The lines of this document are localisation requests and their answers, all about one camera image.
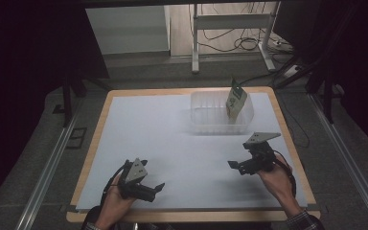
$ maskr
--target person's hand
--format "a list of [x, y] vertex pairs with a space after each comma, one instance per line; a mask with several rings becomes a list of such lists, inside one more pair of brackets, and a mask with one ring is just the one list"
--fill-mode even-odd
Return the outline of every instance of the person's hand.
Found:
[[118, 184], [119, 175], [115, 176], [110, 186], [100, 216], [95, 222], [95, 226], [100, 229], [109, 229], [110, 226], [115, 224], [124, 214], [129, 210], [130, 206], [136, 200], [135, 198], [123, 199], [119, 192]]
[[[287, 164], [280, 155], [276, 155], [276, 158], [285, 165]], [[276, 197], [280, 205], [285, 209], [286, 215], [289, 218], [303, 212], [297, 200], [292, 195], [292, 185], [283, 168], [275, 164], [273, 171], [258, 171], [257, 174], [260, 176], [268, 191]]]

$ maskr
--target transparent bin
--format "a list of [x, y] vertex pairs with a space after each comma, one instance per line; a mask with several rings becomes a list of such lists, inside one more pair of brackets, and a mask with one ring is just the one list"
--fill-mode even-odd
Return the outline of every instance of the transparent bin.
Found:
[[191, 121], [196, 132], [209, 134], [245, 133], [253, 119], [254, 110], [250, 95], [236, 122], [226, 113], [227, 91], [200, 91], [191, 94]]

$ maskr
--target sleeve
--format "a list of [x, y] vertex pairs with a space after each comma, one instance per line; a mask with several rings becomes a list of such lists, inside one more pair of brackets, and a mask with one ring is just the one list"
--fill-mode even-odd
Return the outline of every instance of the sleeve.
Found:
[[321, 221], [309, 215], [306, 211], [303, 213], [289, 218], [286, 220], [286, 224], [288, 229], [290, 230], [324, 230], [324, 226], [322, 225]]
[[87, 222], [83, 230], [101, 230], [101, 229], [95, 227], [93, 223]]

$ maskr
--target small object in container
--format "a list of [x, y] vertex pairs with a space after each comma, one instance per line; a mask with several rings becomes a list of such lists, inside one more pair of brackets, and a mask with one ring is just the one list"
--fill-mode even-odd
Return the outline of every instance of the small object in container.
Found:
[[243, 134], [253, 119], [252, 100], [246, 100], [235, 122], [226, 111], [229, 90], [198, 91], [191, 94], [191, 121], [195, 132], [202, 134]]
[[235, 79], [232, 79], [232, 88], [226, 100], [226, 112], [229, 121], [235, 123], [239, 113], [241, 112], [244, 102], [246, 101], [247, 93], [241, 88]]

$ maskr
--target metal frame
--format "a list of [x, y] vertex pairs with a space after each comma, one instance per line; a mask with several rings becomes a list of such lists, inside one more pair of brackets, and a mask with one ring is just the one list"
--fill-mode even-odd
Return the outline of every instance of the metal frame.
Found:
[[225, 15], [198, 15], [197, 4], [194, 4], [193, 15], [193, 73], [199, 72], [199, 52], [198, 52], [198, 30], [224, 30], [224, 29], [258, 29], [266, 28], [264, 39], [259, 42], [259, 50], [263, 56], [268, 71], [275, 71], [276, 68], [267, 50], [267, 42], [270, 38], [276, 19], [280, 2], [276, 2], [271, 13], [261, 14], [225, 14]]

